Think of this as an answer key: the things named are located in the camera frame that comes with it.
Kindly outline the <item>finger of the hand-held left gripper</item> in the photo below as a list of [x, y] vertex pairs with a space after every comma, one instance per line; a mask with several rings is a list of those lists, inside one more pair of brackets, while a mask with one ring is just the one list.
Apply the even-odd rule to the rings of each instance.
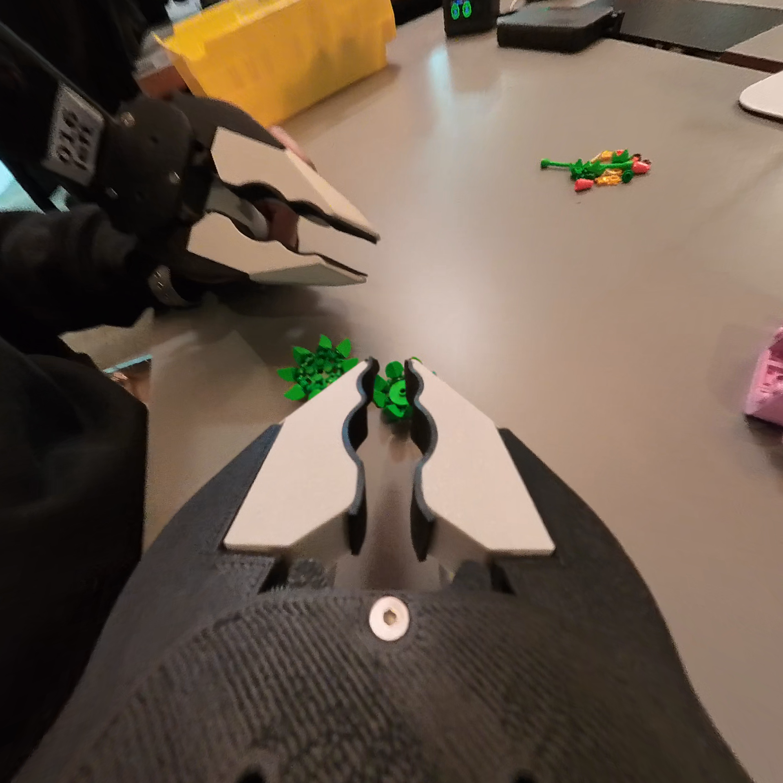
[[377, 243], [380, 235], [344, 195], [286, 146], [218, 127], [210, 154], [217, 178], [249, 202], [279, 201], [298, 217]]
[[367, 281], [365, 272], [327, 256], [251, 239], [219, 213], [208, 213], [192, 227], [187, 249], [263, 285], [344, 287]]

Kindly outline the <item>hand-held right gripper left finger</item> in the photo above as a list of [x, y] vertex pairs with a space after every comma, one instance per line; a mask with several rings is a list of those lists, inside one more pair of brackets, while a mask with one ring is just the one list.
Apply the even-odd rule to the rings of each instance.
[[268, 556], [360, 553], [367, 483], [358, 448], [368, 433], [375, 361], [360, 361], [287, 416], [223, 545]]

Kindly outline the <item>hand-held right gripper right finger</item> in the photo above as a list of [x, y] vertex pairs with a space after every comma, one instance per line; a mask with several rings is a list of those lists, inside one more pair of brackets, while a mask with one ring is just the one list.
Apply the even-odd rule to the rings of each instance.
[[493, 420], [416, 358], [405, 363], [413, 411], [410, 535], [420, 562], [547, 557], [555, 545]]

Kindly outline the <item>large green brick leaf rosette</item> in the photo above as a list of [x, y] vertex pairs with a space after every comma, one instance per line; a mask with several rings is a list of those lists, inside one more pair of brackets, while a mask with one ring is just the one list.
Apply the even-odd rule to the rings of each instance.
[[289, 385], [283, 396], [296, 403], [317, 396], [357, 366], [358, 358], [352, 355], [352, 349], [350, 338], [334, 343], [326, 335], [319, 337], [314, 350], [292, 346], [292, 366], [277, 371], [279, 378]]

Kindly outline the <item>small green brick leaf rosette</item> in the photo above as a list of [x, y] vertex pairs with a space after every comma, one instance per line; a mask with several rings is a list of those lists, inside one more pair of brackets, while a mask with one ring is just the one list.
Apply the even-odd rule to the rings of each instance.
[[406, 362], [393, 360], [374, 379], [373, 404], [380, 421], [389, 427], [408, 425], [413, 419], [406, 386]]

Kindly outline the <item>person's left hand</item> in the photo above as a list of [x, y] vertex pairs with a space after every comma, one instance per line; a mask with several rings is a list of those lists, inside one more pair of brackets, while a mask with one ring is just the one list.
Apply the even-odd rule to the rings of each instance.
[[276, 199], [256, 201], [254, 206], [264, 217], [269, 241], [278, 242], [292, 251], [299, 250], [299, 216], [286, 203]]

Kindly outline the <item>grey wrist watch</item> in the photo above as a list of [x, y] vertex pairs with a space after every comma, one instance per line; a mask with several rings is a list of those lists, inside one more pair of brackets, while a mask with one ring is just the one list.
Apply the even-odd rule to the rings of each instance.
[[176, 290], [171, 270], [166, 265], [159, 265], [147, 278], [148, 288], [158, 303], [166, 308], [187, 309], [195, 306], [196, 302], [186, 299]]

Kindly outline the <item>yellow plastic bin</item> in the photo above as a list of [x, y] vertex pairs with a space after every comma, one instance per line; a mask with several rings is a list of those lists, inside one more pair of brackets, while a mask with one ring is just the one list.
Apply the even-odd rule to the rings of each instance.
[[231, 1], [158, 38], [194, 95], [280, 124], [386, 68], [389, 1]]

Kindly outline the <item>person's black clad torso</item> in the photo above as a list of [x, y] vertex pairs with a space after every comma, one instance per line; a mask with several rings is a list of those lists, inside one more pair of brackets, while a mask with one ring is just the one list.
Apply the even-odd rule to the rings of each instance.
[[146, 407], [72, 356], [1, 350], [1, 778], [81, 679], [142, 553]]

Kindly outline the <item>black device with green display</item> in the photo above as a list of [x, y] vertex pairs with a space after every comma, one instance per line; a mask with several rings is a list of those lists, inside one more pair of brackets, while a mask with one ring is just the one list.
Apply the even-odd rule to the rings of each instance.
[[500, 1], [442, 1], [447, 38], [477, 34], [494, 28]]

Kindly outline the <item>pink toy brick pot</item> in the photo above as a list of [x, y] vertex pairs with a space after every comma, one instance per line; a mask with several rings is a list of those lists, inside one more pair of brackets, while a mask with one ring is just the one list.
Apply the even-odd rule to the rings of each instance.
[[743, 409], [745, 416], [782, 427], [782, 327], [756, 361]]

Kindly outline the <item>black power brick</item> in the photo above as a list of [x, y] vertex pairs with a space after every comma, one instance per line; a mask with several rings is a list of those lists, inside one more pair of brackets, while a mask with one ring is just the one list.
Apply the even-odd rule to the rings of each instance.
[[579, 53], [620, 33], [625, 12], [610, 2], [555, 7], [542, 2], [519, 5], [496, 22], [496, 41], [505, 49]]

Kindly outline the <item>pile of small flower bricks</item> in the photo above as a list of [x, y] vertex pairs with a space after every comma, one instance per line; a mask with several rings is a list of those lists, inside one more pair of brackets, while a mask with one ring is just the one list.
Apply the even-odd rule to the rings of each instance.
[[574, 191], [582, 192], [594, 187], [628, 184], [648, 174], [651, 161], [627, 149], [604, 150], [587, 161], [578, 159], [567, 168], [574, 182]]

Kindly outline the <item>white book stand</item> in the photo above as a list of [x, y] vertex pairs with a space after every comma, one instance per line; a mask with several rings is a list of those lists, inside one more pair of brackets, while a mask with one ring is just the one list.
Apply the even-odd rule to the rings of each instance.
[[739, 107], [752, 115], [782, 122], [782, 80], [779, 71], [749, 85], [738, 98]]

